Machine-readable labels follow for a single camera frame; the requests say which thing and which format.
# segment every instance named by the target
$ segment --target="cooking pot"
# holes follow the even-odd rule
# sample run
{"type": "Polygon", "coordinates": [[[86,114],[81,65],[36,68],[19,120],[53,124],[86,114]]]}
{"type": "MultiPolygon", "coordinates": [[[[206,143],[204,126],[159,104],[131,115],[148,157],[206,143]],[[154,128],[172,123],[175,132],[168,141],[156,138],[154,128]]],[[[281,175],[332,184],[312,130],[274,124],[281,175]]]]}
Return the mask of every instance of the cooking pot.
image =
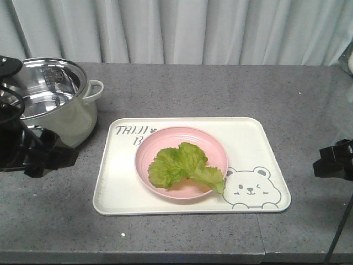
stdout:
{"type": "MultiPolygon", "coordinates": [[[[4,79],[3,85],[23,97],[25,111],[20,119],[32,130],[49,129],[64,144],[76,147],[95,127],[95,101],[101,97],[104,85],[98,80],[87,81],[86,73],[73,62],[57,58],[26,59],[20,72],[4,79]]],[[[19,104],[8,93],[3,95],[3,101],[19,104]]]]}

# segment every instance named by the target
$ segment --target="white curtain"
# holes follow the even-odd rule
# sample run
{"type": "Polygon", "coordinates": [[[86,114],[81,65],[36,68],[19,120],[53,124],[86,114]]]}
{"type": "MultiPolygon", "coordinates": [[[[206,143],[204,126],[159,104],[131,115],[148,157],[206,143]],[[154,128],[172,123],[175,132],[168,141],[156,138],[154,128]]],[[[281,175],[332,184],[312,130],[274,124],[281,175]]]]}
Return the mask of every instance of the white curtain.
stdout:
{"type": "Polygon", "coordinates": [[[332,65],[352,36],[352,0],[0,0],[20,59],[332,65]]]}

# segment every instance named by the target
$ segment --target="cream tray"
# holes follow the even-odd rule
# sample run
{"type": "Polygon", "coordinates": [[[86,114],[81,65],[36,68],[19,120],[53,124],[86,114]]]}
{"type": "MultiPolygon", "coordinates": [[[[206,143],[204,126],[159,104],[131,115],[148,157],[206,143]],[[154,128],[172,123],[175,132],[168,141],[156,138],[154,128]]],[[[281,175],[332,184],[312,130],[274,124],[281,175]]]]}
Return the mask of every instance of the cream tray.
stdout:
{"type": "Polygon", "coordinates": [[[93,195],[103,215],[259,213],[288,208],[291,196],[262,125],[252,118],[123,118],[109,128],[93,195]],[[228,156],[224,195],[176,200],[149,190],[135,169],[138,146],[150,134],[172,126],[203,130],[228,156]]]}

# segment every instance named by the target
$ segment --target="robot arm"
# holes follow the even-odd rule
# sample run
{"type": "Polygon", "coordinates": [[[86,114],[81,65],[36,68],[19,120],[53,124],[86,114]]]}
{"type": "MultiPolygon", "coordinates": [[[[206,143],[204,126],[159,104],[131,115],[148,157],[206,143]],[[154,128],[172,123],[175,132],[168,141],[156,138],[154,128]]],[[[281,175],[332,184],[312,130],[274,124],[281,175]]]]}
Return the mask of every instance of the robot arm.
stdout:
{"type": "Polygon", "coordinates": [[[2,79],[21,70],[22,62],[4,58],[0,56],[0,172],[24,171],[38,178],[51,170],[73,166],[77,150],[66,146],[55,132],[43,128],[40,135],[36,135],[21,121],[25,109],[23,99],[1,84],[2,79]],[[20,107],[2,101],[5,93],[16,97],[20,107]]]}

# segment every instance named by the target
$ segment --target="pot handle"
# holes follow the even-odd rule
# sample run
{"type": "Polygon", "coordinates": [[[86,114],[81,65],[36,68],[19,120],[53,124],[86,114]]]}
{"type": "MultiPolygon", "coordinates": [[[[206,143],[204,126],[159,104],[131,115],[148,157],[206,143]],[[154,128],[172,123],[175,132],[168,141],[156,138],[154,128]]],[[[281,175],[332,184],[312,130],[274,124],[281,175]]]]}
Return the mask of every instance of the pot handle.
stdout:
{"type": "Polygon", "coordinates": [[[99,99],[101,97],[101,94],[103,93],[103,90],[104,90],[104,84],[101,81],[90,80],[89,85],[88,85],[88,89],[82,98],[83,103],[88,104],[88,103],[91,103],[91,102],[99,99]],[[92,91],[92,88],[94,88],[94,86],[99,86],[100,90],[97,93],[91,95],[91,91],[92,91]]]}

